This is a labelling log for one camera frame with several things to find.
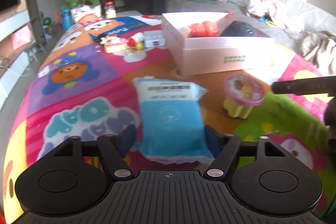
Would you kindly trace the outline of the red plush toy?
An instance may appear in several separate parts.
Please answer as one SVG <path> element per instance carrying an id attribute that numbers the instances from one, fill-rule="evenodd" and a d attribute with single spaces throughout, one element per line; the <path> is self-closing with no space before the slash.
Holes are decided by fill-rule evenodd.
<path id="1" fill-rule="evenodd" d="M 189 38 L 216 37 L 219 34 L 218 25 L 212 21 L 194 23 L 188 26 L 187 36 Z"/>

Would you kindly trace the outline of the red lid snack jar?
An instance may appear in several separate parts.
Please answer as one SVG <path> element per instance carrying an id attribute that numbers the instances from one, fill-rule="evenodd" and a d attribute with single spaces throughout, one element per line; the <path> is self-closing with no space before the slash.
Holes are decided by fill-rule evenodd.
<path id="1" fill-rule="evenodd" d="M 110 18 L 115 18 L 116 16 L 117 15 L 116 15 L 114 1 L 105 2 L 105 17 L 107 19 L 110 19 Z"/>

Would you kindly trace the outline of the black plush toy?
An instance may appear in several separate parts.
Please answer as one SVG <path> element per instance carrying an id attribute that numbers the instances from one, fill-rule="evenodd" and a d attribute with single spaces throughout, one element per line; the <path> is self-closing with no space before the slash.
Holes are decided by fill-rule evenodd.
<path id="1" fill-rule="evenodd" d="M 233 21 L 230 23 L 223 32 L 219 35 L 220 37 L 256 37 L 256 29 L 249 23 L 242 21 Z"/>

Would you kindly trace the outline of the white yogurt bottle toy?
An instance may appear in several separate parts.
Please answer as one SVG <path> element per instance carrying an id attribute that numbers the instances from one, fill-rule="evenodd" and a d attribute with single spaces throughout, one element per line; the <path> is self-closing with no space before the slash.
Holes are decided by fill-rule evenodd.
<path id="1" fill-rule="evenodd" d="M 144 34 L 142 32 L 138 32 L 128 39 L 127 44 L 130 47 L 135 47 L 137 43 L 142 43 L 143 41 Z"/>

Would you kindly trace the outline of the white tv cabinet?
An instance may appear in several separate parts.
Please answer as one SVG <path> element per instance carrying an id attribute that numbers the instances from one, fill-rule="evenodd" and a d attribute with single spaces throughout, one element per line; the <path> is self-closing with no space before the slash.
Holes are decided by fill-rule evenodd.
<path id="1" fill-rule="evenodd" d="M 13 50 L 11 34 L 31 23 L 35 40 L 17 50 Z M 33 55 L 33 47 L 43 46 L 47 42 L 45 32 L 38 16 L 30 18 L 27 10 L 11 14 L 1 21 L 1 106 L 4 105 L 19 77 L 23 76 Z"/>

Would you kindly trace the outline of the pink baby clothes pile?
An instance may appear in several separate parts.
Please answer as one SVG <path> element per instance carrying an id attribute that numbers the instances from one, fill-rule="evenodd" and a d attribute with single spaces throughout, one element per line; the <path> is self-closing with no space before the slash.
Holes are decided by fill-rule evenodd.
<path id="1" fill-rule="evenodd" d="M 268 16 L 276 27 L 283 30 L 300 32 L 304 29 L 304 21 L 299 9 L 291 3 L 279 0 L 249 0 L 246 15 L 258 19 Z"/>

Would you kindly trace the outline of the grey sofa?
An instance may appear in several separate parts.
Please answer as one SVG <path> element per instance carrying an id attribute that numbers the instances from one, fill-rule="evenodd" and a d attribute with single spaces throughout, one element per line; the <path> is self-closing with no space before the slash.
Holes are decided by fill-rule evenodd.
<path id="1" fill-rule="evenodd" d="M 167 12 L 226 12 L 335 75 L 335 16 L 300 0 L 165 0 Z"/>

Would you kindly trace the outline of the black hair doll keychain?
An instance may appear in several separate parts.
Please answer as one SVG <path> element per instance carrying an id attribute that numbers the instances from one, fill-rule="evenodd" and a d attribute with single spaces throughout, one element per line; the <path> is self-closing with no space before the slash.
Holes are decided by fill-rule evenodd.
<path id="1" fill-rule="evenodd" d="M 101 42 L 103 42 L 103 41 L 105 40 L 105 38 L 106 38 L 106 34 L 99 34 L 98 36 L 95 36 L 95 37 L 93 38 L 93 41 L 94 41 L 95 43 L 100 44 Z"/>

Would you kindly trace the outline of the pink paper bag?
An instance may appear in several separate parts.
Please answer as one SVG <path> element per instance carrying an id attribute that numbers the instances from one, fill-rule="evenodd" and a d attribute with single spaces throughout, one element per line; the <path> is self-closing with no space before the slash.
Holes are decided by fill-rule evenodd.
<path id="1" fill-rule="evenodd" d="M 35 40 L 34 34 L 32 32 L 31 23 L 25 24 L 22 28 L 11 34 L 11 42 L 13 50 L 29 44 Z"/>

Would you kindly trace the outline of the yellow cup with pink lid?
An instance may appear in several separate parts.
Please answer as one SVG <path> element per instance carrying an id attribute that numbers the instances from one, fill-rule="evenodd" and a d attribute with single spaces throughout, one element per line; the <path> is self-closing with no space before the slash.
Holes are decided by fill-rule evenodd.
<path id="1" fill-rule="evenodd" d="M 223 108 L 231 118 L 246 119 L 255 106 L 264 100 L 266 91 L 251 76 L 232 74 L 224 81 Z"/>

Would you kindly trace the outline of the white power adapter box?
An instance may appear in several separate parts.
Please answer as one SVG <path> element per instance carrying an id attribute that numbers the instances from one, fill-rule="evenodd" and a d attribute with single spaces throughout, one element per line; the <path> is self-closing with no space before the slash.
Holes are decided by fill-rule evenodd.
<path id="1" fill-rule="evenodd" d="M 165 46 L 165 39 L 161 30 L 145 31 L 143 37 L 146 48 Z"/>

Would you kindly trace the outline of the colourful cartoon play mat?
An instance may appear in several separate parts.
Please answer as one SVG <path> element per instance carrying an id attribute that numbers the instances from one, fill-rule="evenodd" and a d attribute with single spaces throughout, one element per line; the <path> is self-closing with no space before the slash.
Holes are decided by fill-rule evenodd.
<path id="1" fill-rule="evenodd" d="M 236 134 L 244 141 L 269 135 L 319 175 L 323 194 L 315 211 L 330 216 L 335 209 L 335 165 L 326 152 L 329 134 L 323 124 L 329 97 L 268 93 L 247 119 L 230 118 L 222 106 L 228 72 L 183 77 L 165 47 L 105 53 L 94 41 L 99 35 L 128 39 L 160 30 L 161 22 L 161 16 L 122 16 L 75 24 L 60 38 L 14 116 L 3 168 L 6 222 L 23 213 L 14 192 L 18 176 L 63 140 L 75 135 L 95 140 L 130 124 L 142 129 L 133 80 L 145 76 L 205 88 L 200 100 L 204 122 L 222 134 Z"/>

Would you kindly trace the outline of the blue wet wipes pack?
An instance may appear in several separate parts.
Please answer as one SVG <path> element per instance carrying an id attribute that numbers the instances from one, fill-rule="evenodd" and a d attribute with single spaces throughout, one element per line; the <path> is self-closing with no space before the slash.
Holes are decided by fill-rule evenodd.
<path id="1" fill-rule="evenodd" d="M 207 89 L 154 77 L 133 83 L 142 120 L 142 140 L 135 147 L 145 158 L 162 164 L 213 161 L 199 105 Z"/>

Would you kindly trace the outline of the gold bell keychain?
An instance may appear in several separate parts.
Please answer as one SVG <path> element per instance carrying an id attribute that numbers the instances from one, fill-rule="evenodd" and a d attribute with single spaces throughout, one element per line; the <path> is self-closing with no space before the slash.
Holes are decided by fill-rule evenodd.
<path id="1" fill-rule="evenodd" d="M 143 44 L 142 42 L 137 42 L 137 43 L 135 44 L 135 49 L 136 49 L 137 51 L 143 51 L 143 50 L 145 49 L 145 46 L 144 46 L 144 44 Z"/>

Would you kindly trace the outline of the blue water bottle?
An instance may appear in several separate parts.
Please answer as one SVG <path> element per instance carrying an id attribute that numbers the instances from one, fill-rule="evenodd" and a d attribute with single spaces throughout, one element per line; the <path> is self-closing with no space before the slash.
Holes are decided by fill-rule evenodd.
<path id="1" fill-rule="evenodd" d="M 70 8 L 62 9 L 60 11 L 60 17 L 63 30 L 64 31 L 69 30 L 74 24 L 71 15 L 71 9 Z"/>

